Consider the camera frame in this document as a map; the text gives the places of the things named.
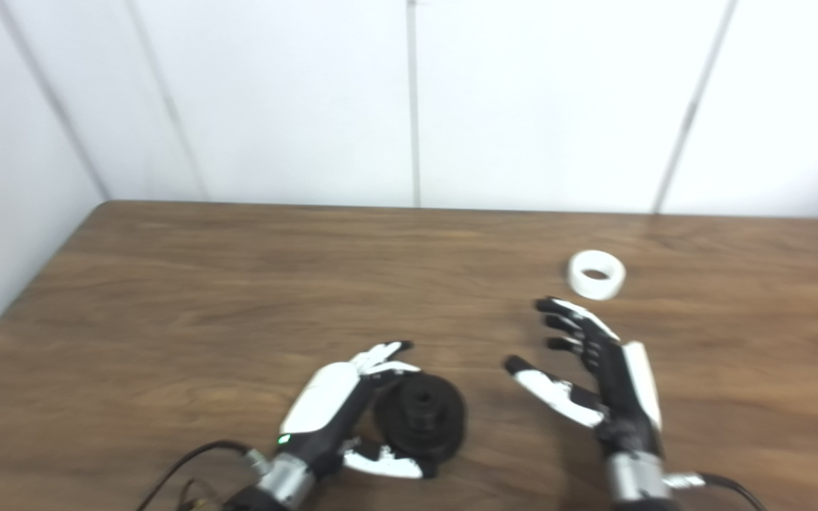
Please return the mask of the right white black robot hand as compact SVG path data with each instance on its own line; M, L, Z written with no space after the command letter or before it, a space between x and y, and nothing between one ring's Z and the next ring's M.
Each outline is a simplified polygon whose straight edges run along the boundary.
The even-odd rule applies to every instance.
M645 346L623 342L581 305L544 297L533 306L545 326L564 333L545 345L577 356L595 388L558 378L516 355L504 359L513 380L555 413L593 430L604 456L636 452L663 458L661 410Z

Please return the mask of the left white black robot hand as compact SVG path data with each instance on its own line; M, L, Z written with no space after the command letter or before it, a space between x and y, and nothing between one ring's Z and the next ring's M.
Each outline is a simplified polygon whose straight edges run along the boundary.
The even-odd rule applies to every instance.
M396 360L412 346L411 341L382 343L320 368L282 421L277 453L296 459L315 481L342 468L384 478L435 478L434 463L355 434L379 390L421 371Z

